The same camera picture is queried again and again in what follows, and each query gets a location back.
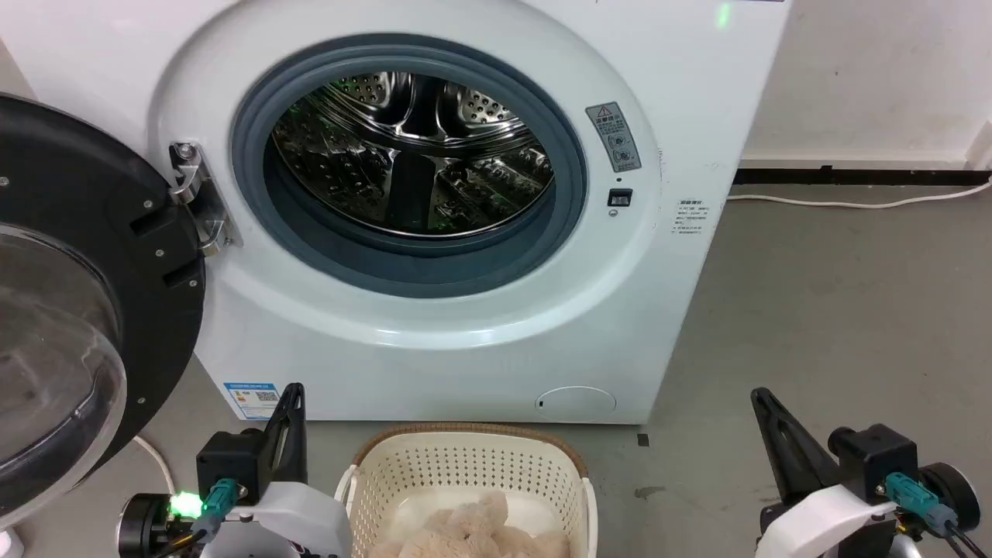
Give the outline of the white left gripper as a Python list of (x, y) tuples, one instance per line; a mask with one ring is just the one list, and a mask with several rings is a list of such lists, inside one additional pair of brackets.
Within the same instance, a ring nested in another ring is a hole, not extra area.
[[(284, 389), (263, 440), (263, 497), (235, 506), (201, 557), (350, 557), (345, 505), (307, 485), (307, 406), (300, 382)], [(287, 483), (271, 484), (280, 463)]]

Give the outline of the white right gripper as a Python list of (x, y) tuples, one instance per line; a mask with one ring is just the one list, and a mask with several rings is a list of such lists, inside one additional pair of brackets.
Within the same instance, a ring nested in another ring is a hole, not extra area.
[(758, 387), (750, 397), (780, 501), (795, 505), (766, 527), (758, 557), (818, 557), (873, 516), (895, 512), (888, 498), (869, 505), (837, 485), (839, 464), (771, 390)]

